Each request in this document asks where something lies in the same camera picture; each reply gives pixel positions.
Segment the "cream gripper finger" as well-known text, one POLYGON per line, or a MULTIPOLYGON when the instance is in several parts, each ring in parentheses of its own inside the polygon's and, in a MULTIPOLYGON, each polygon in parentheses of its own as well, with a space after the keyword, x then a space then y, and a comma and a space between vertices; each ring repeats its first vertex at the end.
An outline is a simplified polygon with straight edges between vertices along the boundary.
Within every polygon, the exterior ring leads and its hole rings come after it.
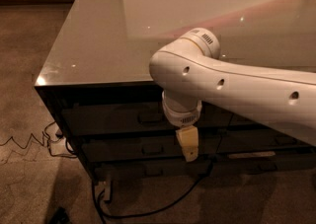
POLYGON ((187 162, 192 162, 198 157, 198 148, 195 146, 183 147, 182 152, 187 162))

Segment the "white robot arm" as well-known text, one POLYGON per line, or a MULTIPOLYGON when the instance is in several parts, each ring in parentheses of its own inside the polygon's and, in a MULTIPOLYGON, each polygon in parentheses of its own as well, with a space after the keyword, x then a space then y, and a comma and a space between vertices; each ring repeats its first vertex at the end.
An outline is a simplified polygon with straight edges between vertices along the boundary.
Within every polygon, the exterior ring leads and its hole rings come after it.
POLYGON ((198 157, 203 102, 239 114, 288 136, 316 143, 316 78, 313 73, 221 61, 220 44, 195 28, 153 54, 149 73, 162 89, 165 116, 176 126, 188 162, 198 157))

